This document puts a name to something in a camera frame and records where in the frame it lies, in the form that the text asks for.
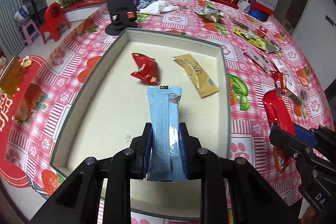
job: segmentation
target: red chinese character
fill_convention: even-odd
[[[4,94],[4,96],[1,97],[0,99],[0,114],[1,114],[0,115],[0,132],[2,132],[2,129],[5,126],[5,120],[8,122],[7,113],[12,103],[13,103],[13,100],[8,99],[6,94]]]

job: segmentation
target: yellow snack packet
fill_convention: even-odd
[[[175,58],[175,61],[184,68],[185,72],[198,90],[201,98],[218,92],[218,88],[215,83],[202,69],[199,63],[197,63],[197,61],[191,56],[191,54],[174,56],[173,58]]]

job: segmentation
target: black phone holder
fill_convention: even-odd
[[[106,0],[111,23],[106,26],[108,35],[120,35],[126,28],[137,28],[137,9],[133,0]]]

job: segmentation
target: pink stool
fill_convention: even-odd
[[[27,31],[27,28],[28,28],[28,26],[30,26],[30,25],[32,25],[32,26],[34,27],[34,32],[33,32],[31,35],[29,35],[29,33],[28,33],[28,31]],[[36,35],[37,33],[38,33],[39,35],[41,35],[41,33],[40,33],[38,27],[36,26],[36,24],[34,23],[34,21],[32,21],[31,19],[28,20],[28,22],[27,22],[25,25],[22,26],[22,32],[23,32],[23,34],[25,35],[26,42],[27,42],[27,44],[28,44],[29,46],[33,43],[33,41],[32,41],[32,37],[34,37],[34,35]]]

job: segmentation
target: blue gripper pad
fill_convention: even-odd
[[[151,158],[151,150],[152,150],[152,132],[153,127],[149,129],[148,133],[148,139],[145,149],[145,156],[143,157],[143,169],[142,169],[142,175],[145,178],[146,174],[148,173],[148,166],[149,166],[149,159]]]
[[[185,151],[184,140],[182,137],[182,128],[180,124],[179,124],[179,129],[178,129],[178,138],[179,138],[180,156],[181,156],[181,161],[182,161],[183,173],[185,177],[188,178],[188,160],[187,160],[187,155]]]
[[[311,148],[317,146],[317,141],[313,133],[294,123],[295,137]]]

